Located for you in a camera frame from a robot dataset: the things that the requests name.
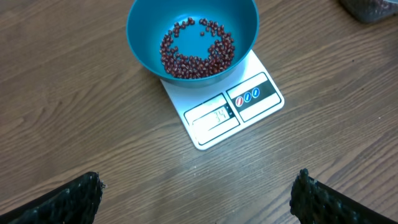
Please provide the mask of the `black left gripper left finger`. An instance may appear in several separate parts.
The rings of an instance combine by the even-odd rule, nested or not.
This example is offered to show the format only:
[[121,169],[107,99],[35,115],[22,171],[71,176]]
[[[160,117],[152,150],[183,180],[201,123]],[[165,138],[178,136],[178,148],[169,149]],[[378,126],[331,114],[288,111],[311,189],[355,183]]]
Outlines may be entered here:
[[4,224],[92,224],[106,188],[99,173],[76,179],[1,215]]

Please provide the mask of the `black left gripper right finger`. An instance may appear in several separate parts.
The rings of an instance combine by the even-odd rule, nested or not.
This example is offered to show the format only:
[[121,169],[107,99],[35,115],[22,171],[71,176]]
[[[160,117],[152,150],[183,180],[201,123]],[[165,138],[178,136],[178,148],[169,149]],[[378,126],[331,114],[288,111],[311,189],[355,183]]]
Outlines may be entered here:
[[371,210],[309,176],[302,169],[293,182],[290,213],[301,224],[395,224],[394,220]]

